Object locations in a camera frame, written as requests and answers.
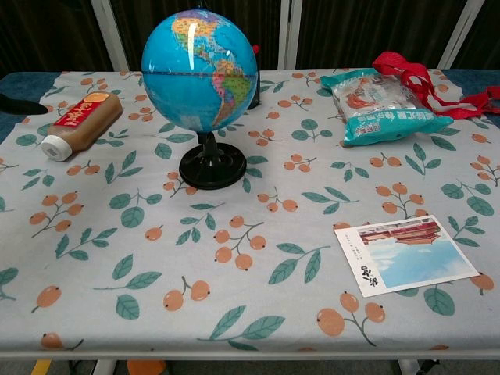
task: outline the snack bag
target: snack bag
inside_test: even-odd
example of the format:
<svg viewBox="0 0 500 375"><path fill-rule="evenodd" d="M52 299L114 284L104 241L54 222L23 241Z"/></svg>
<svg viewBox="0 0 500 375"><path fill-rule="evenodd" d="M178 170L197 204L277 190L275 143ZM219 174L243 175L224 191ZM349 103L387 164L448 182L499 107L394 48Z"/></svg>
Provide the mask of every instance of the snack bag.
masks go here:
<svg viewBox="0 0 500 375"><path fill-rule="evenodd" d="M453 123L436 116L395 76L375 69L321 77L331 90L345 122L345 146L361 146L408 137L417 131L435 133Z"/></svg>

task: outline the black globe base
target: black globe base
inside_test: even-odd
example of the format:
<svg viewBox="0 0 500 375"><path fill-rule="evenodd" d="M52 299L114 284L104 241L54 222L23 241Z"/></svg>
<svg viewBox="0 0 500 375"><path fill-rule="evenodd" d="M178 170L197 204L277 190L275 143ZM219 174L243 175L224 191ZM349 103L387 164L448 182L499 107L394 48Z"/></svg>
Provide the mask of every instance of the black globe base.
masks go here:
<svg viewBox="0 0 500 375"><path fill-rule="evenodd" d="M238 181L247 170L247 160L234 146L217 143L213 133L198 133L199 146L180 160L179 173L186 184L202 190L222 189Z"/></svg>

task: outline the blue cloth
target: blue cloth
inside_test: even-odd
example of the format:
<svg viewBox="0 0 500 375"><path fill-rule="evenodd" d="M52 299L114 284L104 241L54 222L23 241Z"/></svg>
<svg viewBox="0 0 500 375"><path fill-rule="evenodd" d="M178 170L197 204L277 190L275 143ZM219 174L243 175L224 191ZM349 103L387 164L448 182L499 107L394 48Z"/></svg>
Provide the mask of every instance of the blue cloth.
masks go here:
<svg viewBox="0 0 500 375"><path fill-rule="evenodd" d="M448 79L462 88L464 96L479 94L488 86L500 86L500 70L448 69L442 70ZM500 115L486 113L486 117L500 127Z"/></svg>
<svg viewBox="0 0 500 375"><path fill-rule="evenodd" d="M31 100L39 102L54 80L61 73L20 72L11 73L0 80L0 93L12 99ZM24 119L24 115L9 115L0 112L0 143L10 134L16 123Z"/></svg>

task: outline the red bag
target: red bag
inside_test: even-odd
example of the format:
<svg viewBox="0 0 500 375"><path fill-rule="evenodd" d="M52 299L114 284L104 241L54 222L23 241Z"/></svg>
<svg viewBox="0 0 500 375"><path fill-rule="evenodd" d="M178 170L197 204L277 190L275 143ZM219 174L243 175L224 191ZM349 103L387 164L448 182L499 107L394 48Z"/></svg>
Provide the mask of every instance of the red bag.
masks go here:
<svg viewBox="0 0 500 375"><path fill-rule="evenodd" d="M488 87L486 91L468 96L458 102L446 102L436 95L427 68L419 63L407 62L397 52L382 52L373 62L373 68L385 75L400 76L401 83L413 91L422 104L437 115L450 116L458 120L479 116L483 113L500 113L500 107L495 107L491 103L491 99L500 99L500 86ZM412 82L411 77L416 77L419 83ZM476 109L454 108L440 112L429 104L429 95L432 95L442 106L467 103Z"/></svg>

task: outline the curtain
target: curtain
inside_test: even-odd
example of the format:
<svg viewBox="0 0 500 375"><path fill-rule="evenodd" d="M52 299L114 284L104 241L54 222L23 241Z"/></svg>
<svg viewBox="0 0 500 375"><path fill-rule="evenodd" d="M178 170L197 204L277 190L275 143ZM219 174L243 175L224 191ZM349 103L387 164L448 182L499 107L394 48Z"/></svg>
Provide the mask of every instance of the curtain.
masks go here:
<svg viewBox="0 0 500 375"><path fill-rule="evenodd" d="M500 1L486 0L452 68L500 70Z"/></svg>
<svg viewBox="0 0 500 375"><path fill-rule="evenodd" d="M234 22L252 45L260 45L259 68L277 68L280 1L206 0L208 9ZM194 8L195 0L111 0L131 70L141 69L142 50L153 29L168 16Z"/></svg>
<svg viewBox="0 0 500 375"><path fill-rule="evenodd" d="M371 66L386 50L435 67L465 3L466 0L304 0L297 67Z"/></svg>
<svg viewBox="0 0 500 375"><path fill-rule="evenodd" d="M0 77L113 70L90 0L1 0Z"/></svg>

